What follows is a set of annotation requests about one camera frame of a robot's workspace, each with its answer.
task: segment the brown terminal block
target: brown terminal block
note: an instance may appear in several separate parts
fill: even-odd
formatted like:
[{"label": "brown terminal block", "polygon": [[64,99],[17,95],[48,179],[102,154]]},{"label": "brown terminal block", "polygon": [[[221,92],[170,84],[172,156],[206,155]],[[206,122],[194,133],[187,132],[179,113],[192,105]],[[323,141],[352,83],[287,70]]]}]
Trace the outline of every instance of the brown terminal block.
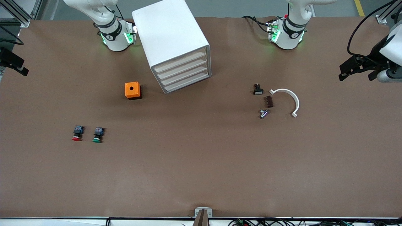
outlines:
[{"label": "brown terminal block", "polygon": [[142,90],[139,82],[127,82],[124,91],[125,96],[129,100],[138,100],[142,98]]},{"label": "brown terminal block", "polygon": [[267,96],[267,106],[268,107],[273,107],[274,103],[272,101],[272,96]]}]

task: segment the white plastic box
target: white plastic box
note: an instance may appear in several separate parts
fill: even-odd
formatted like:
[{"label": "white plastic box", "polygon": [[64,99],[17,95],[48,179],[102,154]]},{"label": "white plastic box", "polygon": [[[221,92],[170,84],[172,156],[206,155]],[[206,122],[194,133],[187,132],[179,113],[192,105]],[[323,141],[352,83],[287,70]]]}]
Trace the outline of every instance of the white plastic box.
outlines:
[{"label": "white plastic box", "polygon": [[209,43],[184,0],[163,0],[132,15],[165,94],[211,77]]}]

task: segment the green led light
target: green led light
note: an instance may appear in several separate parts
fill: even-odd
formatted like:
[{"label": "green led light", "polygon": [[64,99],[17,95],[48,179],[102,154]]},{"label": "green led light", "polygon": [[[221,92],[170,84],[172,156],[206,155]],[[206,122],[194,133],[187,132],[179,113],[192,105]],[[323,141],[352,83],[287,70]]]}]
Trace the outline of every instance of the green led light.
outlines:
[{"label": "green led light", "polygon": [[133,43],[133,38],[132,38],[132,35],[131,35],[131,34],[124,33],[124,36],[126,37],[127,42],[128,42],[129,44]]},{"label": "green led light", "polygon": [[302,39],[303,39],[303,35],[304,35],[304,31],[301,33],[301,35],[300,35],[300,39],[299,39],[299,42],[301,42],[302,41]]},{"label": "green led light", "polygon": [[281,34],[281,30],[277,29],[275,34],[272,35],[272,41],[276,42],[278,40],[279,35]]},{"label": "green led light", "polygon": [[106,44],[106,41],[105,41],[105,38],[103,37],[102,33],[100,34],[100,36],[102,37],[103,44],[107,45],[107,44]]}]

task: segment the white semicircular part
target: white semicircular part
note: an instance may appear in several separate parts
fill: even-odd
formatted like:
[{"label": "white semicircular part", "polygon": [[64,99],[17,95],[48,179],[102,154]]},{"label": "white semicircular part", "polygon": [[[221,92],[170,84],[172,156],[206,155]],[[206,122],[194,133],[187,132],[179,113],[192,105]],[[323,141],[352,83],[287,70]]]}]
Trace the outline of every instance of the white semicircular part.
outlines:
[{"label": "white semicircular part", "polygon": [[277,89],[277,90],[275,90],[275,91],[270,90],[269,92],[270,92],[272,95],[275,94],[275,93],[277,93],[277,92],[285,92],[285,93],[291,95],[291,96],[293,97],[293,99],[295,100],[295,102],[296,102],[296,109],[293,111],[292,116],[295,117],[295,118],[297,117],[296,112],[299,110],[300,101],[299,101],[299,98],[296,96],[296,94],[295,94],[294,92],[292,92],[292,91],[290,91],[290,90],[288,90],[288,89]]}]

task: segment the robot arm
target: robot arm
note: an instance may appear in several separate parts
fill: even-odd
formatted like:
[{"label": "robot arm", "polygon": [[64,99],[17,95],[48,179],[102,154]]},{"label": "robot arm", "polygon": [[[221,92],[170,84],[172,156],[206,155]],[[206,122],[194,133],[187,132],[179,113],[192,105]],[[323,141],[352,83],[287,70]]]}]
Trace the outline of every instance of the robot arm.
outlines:
[{"label": "robot arm", "polygon": [[133,23],[118,20],[106,7],[114,6],[118,0],[64,0],[71,8],[91,18],[100,30],[103,43],[110,50],[122,51],[135,42],[137,34]]},{"label": "robot arm", "polygon": [[117,4],[117,0],[64,0],[71,8],[77,9],[91,18],[97,25],[106,25],[114,18],[114,14],[106,7]]},{"label": "robot arm", "polygon": [[339,66],[339,80],[349,75],[372,70],[369,80],[402,82],[402,21],[396,24],[389,35],[377,43],[367,56],[353,55]]},{"label": "robot arm", "polygon": [[310,5],[326,5],[337,0],[286,0],[289,12],[286,19],[278,19],[268,25],[273,34],[268,39],[282,49],[293,49],[302,41],[304,30],[310,21],[312,11]]}]

